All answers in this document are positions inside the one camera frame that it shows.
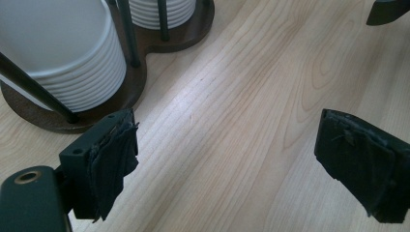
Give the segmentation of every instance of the dark wooden base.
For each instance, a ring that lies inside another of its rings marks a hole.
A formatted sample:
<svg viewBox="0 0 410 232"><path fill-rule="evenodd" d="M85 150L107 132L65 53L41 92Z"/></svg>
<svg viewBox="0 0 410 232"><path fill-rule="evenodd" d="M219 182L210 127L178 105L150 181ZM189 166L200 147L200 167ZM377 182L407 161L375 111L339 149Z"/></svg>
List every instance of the dark wooden base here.
<svg viewBox="0 0 410 232"><path fill-rule="evenodd" d="M26 121L48 131L61 133L81 133L88 130L107 114L124 108L136 107L147 79L148 53L167 53L186 49L200 42L211 30L215 15L215 5L211 0L204 4L196 1L196 9L191 19L183 25L170 29L170 40L163 42L160 31L148 30L134 26L141 65L138 68L130 66L129 51L126 47L125 33L121 24L119 12L114 6L109 6L118 36L127 61L127 73L120 89L103 104L78 112L79 122L69 124L59 114L45 110L24 98L13 88L1 83L4 99L10 108Z"/></svg>

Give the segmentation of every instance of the wood grain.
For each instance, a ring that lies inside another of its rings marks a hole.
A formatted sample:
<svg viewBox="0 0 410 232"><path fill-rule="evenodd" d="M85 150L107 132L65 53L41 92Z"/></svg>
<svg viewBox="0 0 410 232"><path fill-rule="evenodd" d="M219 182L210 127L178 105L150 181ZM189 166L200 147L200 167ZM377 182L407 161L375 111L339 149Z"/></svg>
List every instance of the wood grain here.
<svg viewBox="0 0 410 232"><path fill-rule="evenodd" d="M410 142L410 17L366 26L372 0L216 0L200 44L147 57L140 164L106 221L74 231L409 231L380 224L315 160L320 113ZM77 135L0 100L1 181L58 165Z"/></svg>

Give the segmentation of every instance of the metal rod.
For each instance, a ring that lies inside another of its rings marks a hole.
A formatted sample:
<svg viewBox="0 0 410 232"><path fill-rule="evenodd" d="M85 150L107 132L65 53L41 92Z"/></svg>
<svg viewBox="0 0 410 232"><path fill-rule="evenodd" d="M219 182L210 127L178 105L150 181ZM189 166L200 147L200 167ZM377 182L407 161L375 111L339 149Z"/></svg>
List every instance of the metal rod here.
<svg viewBox="0 0 410 232"><path fill-rule="evenodd" d="M32 79L25 71L19 68L1 52L0 73L53 111L59 113L67 120L67 122L72 124L78 122L79 118L77 115L72 113L65 105L48 93L43 86Z"/></svg>
<svg viewBox="0 0 410 232"><path fill-rule="evenodd" d="M131 66L136 68L140 66L141 62L139 61L135 33L132 27L130 3L129 3L129 0L118 0L117 4L118 4L118 10L120 11L121 20L123 21L123 27L124 27L124 32L126 34L127 45L130 51Z"/></svg>
<svg viewBox="0 0 410 232"><path fill-rule="evenodd" d="M158 0L158 12L160 16L161 40L169 41L168 13L166 11L166 0Z"/></svg>

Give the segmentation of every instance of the stacked bowl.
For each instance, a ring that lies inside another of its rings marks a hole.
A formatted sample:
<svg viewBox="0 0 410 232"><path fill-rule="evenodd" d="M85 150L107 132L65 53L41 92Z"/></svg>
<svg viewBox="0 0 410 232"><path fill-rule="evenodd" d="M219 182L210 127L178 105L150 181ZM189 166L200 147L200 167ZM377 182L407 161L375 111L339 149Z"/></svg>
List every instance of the stacked bowl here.
<svg viewBox="0 0 410 232"><path fill-rule="evenodd" d="M195 11L196 0L166 0L168 28L188 21ZM132 22L140 27L160 30L158 0L130 0Z"/></svg>
<svg viewBox="0 0 410 232"><path fill-rule="evenodd" d="M94 108L116 93L127 66L104 0L17 2L0 0L4 55L73 112Z"/></svg>

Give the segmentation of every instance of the black rod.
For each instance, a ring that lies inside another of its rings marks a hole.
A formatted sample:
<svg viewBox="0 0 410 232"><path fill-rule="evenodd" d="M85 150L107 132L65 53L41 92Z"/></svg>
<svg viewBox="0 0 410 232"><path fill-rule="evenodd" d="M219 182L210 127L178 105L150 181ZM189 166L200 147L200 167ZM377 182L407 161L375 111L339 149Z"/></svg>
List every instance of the black rod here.
<svg viewBox="0 0 410 232"><path fill-rule="evenodd" d="M169 41L168 12L166 11L166 0L158 0L158 13L160 16L161 40Z"/></svg>
<svg viewBox="0 0 410 232"><path fill-rule="evenodd" d="M129 0L118 0L118 10L120 11L121 20L123 21L124 33L126 34L127 45L131 56L131 66L139 67L138 48L136 46L135 33L132 26L132 18Z"/></svg>
<svg viewBox="0 0 410 232"><path fill-rule="evenodd" d="M72 113L65 105L48 93L43 86L32 79L25 71L19 68L1 52L0 73L31 96L59 113L67 120L67 122L72 124L78 122L79 118L77 115Z"/></svg>

